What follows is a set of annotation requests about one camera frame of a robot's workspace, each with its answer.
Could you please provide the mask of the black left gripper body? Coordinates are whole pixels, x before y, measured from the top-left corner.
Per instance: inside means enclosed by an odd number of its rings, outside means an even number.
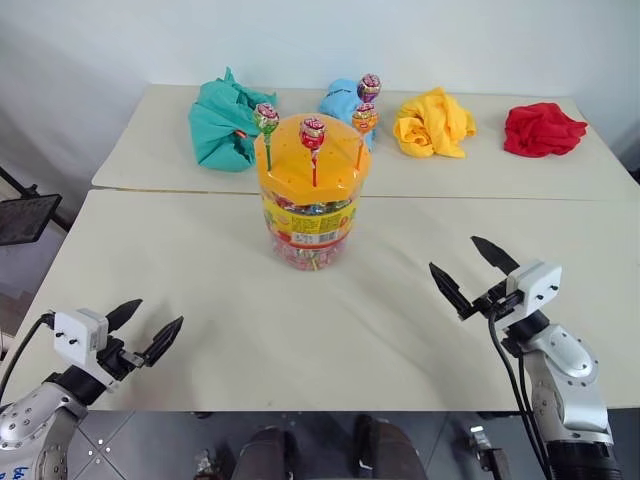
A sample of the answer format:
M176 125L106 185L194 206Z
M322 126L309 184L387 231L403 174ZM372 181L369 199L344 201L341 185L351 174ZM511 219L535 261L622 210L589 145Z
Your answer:
M142 368L147 363L144 352L131 352L125 348L124 342L110 334L106 337L106 345L96 353L101 371L106 375L103 385L116 388L133 370Z

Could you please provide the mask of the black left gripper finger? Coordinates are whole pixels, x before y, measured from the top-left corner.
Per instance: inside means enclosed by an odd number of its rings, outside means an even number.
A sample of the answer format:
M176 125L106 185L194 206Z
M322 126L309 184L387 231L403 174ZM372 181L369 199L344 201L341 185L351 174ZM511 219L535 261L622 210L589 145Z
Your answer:
M135 314L142 302L142 299L129 300L109 312L106 315L108 330L115 331L125 325Z
M167 323L158 333L153 337L151 344L141 354L144 366L153 367L157 361L167 352L172 346L176 337L178 336L184 317L180 316L175 320Z

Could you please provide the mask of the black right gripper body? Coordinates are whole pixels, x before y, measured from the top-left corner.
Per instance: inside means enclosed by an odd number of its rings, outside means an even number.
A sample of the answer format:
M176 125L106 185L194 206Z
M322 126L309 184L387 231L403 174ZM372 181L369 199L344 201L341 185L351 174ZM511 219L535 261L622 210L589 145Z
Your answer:
M482 314L488 319L492 314L499 320L515 311L515 307L523 302L523 292L519 289L507 292L507 282L502 282L491 287L485 294L472 301L468 307L459 314L461 320L466 320L476 313Z

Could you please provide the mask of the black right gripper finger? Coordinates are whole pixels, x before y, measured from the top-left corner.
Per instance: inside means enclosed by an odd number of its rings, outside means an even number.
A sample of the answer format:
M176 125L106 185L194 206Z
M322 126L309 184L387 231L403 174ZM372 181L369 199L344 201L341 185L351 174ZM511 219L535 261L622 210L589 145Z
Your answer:
M519 267L516 260L493 242L479 236L471 236L471 241L481 256L505 275L509 275Z
M471 315L471 303L460 292L459 285L433 262L429 263L429 271L436 287L456 310L458 317L466 320Z

